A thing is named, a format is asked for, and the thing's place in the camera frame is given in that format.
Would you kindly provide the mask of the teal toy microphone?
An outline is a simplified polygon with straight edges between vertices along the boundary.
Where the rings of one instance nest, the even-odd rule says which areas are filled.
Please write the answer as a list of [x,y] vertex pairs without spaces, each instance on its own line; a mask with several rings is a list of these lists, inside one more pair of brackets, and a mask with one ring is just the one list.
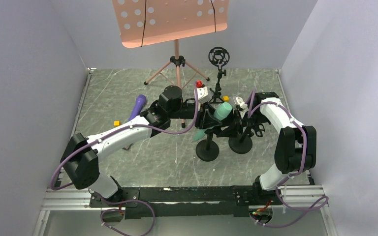
[[[221,103],[219,106],[217,106],[217,108],[215,109],[214,113],[213,113],[213,117],[216,118],[217,120],[221,121],[223,119],[225,119],[229,114],[230,112],[232,111],[232,106],[227,103],[227,102],[224,102],[224,103]],[[194,141],[198,141],[200,139],[202,139],[205,135],[206,135],[206,131],[207,130],[210,130],[214,127],[216,127],[216,125],[212,125],[211,127],[207,128],[207,129],[199,129],[193,140]]]

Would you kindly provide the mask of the black round base mic stand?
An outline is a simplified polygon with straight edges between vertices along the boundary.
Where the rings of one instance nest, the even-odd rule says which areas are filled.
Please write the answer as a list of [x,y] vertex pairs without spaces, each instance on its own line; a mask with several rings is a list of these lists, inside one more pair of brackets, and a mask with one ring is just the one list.
[[213,133],[208,133],[205,140],[200,141],[195,148],[197,157],[204,162],[211,162],[217,159],[220,149],[213,141]]

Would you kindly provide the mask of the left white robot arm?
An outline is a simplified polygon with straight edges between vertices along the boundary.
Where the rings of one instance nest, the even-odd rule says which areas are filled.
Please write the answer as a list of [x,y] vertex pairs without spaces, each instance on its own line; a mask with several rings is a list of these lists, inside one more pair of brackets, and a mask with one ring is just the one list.
[[99,169],[100,160],[159,133],[180,135],[193,127],[198,128],[202,119],[201,108],[208,106],[211,96],[206,86],[195,86],[193,92],[194,98],[183,100],[180,87],[168,86],[151,107],[127,123],[87,137],[82,133],[74,134],[52,176],[51,188],[57,189],[54,182],[60,169],[64,169],[71,180],[66,187],[73,185],[78,190],[87,188],[105,199],[121,199],[122,187]]

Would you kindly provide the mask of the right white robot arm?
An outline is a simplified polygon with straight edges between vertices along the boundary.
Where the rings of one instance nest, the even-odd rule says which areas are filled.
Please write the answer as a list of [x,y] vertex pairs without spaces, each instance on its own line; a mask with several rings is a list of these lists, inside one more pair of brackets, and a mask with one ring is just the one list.
[[252,136],[262,137],[264,124],[277,131],[274,164],[257,179],[261,190],[275,190],[316,164],[316,129],[298,121],[275,92],[253,93],[246,101],[235,97],[215,107],[213,117],[222,128],[218,136],[228,137],[238,154],[251,150]]

